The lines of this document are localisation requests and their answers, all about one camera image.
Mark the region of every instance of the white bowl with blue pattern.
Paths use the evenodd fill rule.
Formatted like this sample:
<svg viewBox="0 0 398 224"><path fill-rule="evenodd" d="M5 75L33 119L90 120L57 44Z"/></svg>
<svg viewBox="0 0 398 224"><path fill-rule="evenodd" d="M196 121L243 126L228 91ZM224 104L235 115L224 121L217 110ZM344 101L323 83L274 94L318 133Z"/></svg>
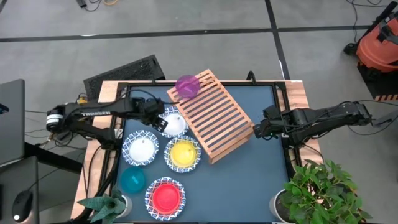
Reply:
<svg viewBox="0 0 398 224"><path fill-rule="evenodd" d="M150 164L159 150L159 142L154 133L140 130L131 133L123 142L122 156L132 166Z"/></svg>
<svg viewBox="0 0 398 224"><path fill-rule="evenodd" d="M188 142L192 143L196 149L197 154L196 154L195 162L192 165L190 165L189 167L179 167L179 166L175 165L170 158L172 148L179 141L188 141ZM167 166L170 169L172 169L174 172L186 173L186 172L190 172L191 170L196 168L196 166L198 165L198 163L200 161L200 155L201 155L201 147L200 147L199 143L190 136L181 136L181 137L173 138L171 141L169 141L167 143L165 151L164 151L164 160L166 161Z"/></svg>
<svg viewBox="0 0 398 224"><path fill-rule="evenodd" d="M166 128L161 133L167 138L183 136L189 129L187 122L176 106L165 108L165 112L159 115L159 117L168 122Z"/></svg>
<svg viewBox="0 0 398 224"><path fill-rule="evenodd" d="M171 213L169 215L164 215L164 214L159 213L155 209L154 203L152 201L152 197L154 196L154 192L155 192L156 188L162 184L173 184L174 186L176 186L179 189L180 196L181 196L180 206L178 207L178 209L176 209L176 211L174 211L173 213ZM162 177L162 178L155 180L153 183L150 184L147 191L145 192L145 206L147 208L147 211L148 211L149 215L151 215L152 218L155 218L156 220L159 220L159 221L170 221L173 218L177 217L184 209L186 201L187 201L187 199L185 198L184 186L180 182L173 180L170 177Z"/></svg>

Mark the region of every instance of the orange vacuum cleaner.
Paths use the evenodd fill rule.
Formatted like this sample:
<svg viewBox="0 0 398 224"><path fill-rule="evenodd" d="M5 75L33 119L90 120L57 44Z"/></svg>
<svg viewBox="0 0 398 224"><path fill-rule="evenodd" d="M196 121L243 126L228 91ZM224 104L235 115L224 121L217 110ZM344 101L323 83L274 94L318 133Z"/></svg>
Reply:
<svg viewBox="0 0 398 224"><path fill-rule="evenodd" d="M344 48L344 53L358 56L357 67L366 82L398 75L398 12L393 12L396 6L392 1L357 44Z"/></svg>

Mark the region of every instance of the purple cup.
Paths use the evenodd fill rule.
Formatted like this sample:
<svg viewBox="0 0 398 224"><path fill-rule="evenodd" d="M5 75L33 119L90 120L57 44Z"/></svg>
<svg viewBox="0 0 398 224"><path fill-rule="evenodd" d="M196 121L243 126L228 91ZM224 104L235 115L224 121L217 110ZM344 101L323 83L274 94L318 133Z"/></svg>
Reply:
<svg viewBox="0 0 398 224"><path fill-rule="evenodd" d="M200 89L199 80L193 75L184 75L175 83L175 88L183 98L194 98Z"/></svg>

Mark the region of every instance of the green plant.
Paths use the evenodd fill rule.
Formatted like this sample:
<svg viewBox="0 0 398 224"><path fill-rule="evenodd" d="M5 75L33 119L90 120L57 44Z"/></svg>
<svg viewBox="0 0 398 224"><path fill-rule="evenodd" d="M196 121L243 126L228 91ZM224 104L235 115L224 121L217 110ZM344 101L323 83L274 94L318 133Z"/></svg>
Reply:
<svg viewBox="0 0 398 224"><path fill-rule="evenodd" d="M360 210L362 200L353 192L357 186L339 164L307 162L304 167L295 166L296 173L280 196L291 220L299 224L357 224L372 218Z"/></svg>
<svg viewBox="0 0 398 224"><path fill-rule="evenodd" d="M112 224L114 219L126 208L126 204L122 193L116 187L113 187L111 195L112 197L104 194L102 197L86 198L77 203L94 210L91 222L102 219L103 224Z"/></svg>

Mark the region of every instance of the wooden dish rack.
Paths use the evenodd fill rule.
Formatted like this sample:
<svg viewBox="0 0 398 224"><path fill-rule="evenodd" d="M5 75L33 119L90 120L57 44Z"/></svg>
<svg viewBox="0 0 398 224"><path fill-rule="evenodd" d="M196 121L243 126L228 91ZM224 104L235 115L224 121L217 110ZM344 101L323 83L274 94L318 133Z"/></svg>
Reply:
<svg viewBox="0 0 398 224"><path fill-rule="evenodd" d="M200 90L183 99L175 87L167 94L208 154L210 164L245 143L253 134L253 122L210 70L196 75Z"/></svg>

